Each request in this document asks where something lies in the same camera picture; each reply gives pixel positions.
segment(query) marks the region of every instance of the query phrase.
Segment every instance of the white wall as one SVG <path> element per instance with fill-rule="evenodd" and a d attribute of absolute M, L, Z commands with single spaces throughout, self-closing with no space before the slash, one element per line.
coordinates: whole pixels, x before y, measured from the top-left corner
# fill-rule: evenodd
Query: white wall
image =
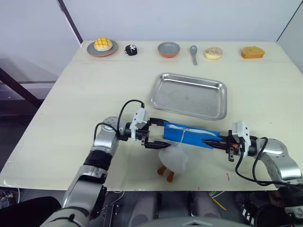
<path fill-rule="evenodd" d="M 79 45 L 56 0 L 0 1 L 0 67 L 17 81 L 54 81 Z"/>
<path fill-rule="evenodd" d="M 303 73 L 303 5 L 296 12 L 278 43 Z"/>
<path fill-rule="evenodd" d="M 276 41 L 301 0 L 64 0 L 84 40 Z"/>

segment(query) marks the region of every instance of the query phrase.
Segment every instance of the gray spoon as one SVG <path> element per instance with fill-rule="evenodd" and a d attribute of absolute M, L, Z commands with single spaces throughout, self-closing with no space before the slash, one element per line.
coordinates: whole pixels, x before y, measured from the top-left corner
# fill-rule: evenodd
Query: gray spoon
<path fill-rule="evenodd" d="M 194 65 L 198 65 L 197 59 L 196 59 L 197 50 L 198 50 L 197 46 L 191 46 L 190 47 L 190 53 L 193 56 L 193 63 L 194 63 Z"/>

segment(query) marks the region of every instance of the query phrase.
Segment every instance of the stainless steel tray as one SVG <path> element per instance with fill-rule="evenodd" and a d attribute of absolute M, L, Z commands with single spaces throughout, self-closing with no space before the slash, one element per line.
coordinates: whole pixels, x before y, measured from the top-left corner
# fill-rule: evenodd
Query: stainless steel tray
<path fill-rule="evenodd" d="M 165 111 L 218 121 L 227 114 L 227 87 L 216 80 L 163 73 L 156 79 L 149 104 Z"/>

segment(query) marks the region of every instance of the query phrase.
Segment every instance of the bowl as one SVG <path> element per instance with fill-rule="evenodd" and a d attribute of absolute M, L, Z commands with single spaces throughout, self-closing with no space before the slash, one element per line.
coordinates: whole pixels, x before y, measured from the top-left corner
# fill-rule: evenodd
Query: bowl
<path fill-rule="evenodd" d="M 174 42 L 164 42 L 158 46 L 158 51 L 165 58 L 173 58 L 179 53 L 180 46 Z"/>

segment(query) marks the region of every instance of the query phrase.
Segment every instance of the white table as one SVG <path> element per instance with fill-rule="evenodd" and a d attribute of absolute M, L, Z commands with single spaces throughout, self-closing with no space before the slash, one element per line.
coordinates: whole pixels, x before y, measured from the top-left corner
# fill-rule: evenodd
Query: white table
<path fill-rule="evenodd" d="M 92 144 L 94 127 L 108 116 L 117 116 L 125 101 L 137 98 L 147 103 L 156 77 L 163 72 L 215 79 L 228 89 L 228 113 L 221 121 L 156 110 L 146 105 L 152 117 L 186 124 L 226 135 L 233 122 L 244 120 L 251 135 L 281 140 L 302 169 L 303 105 L 302 74 L 276 43 L 178 42 L 181 51 L 172 59 L 159 56 L 161 42 L 118 42 L 118 51 L 106 58 L 86 52 L 85 41 L 57 80 L 46 100 L 9 157 L 0 175 L 1 186 L 66 190 Z M 127 56 L 123 48 L 135 44 L 139 53 Z M 189 47 L 198 46 L 198 66 Z M 241 48 L 262 47 L 262 59 L 243 59 Z M 218 61 L 203 56 L 206 48 L 219 46 Z M 137 104 L 126 108 L 130 121 Z M 162 127 L 151 128 L 151 139 L 160 139 Z M 222 150 L 184 145 L 189 153 L 187 170 L 173 183 L 157 175 L 158 151 L 145 149 L 139 141 L 121 141 L 112 160 L 106 186 L 109 190 L 264 190 L 239 178 L 235 162 Z M 251 176 L 254 159 L 247 158 L 240 172 Z M 259 179 L 269 180 L 262 163 Z"/>

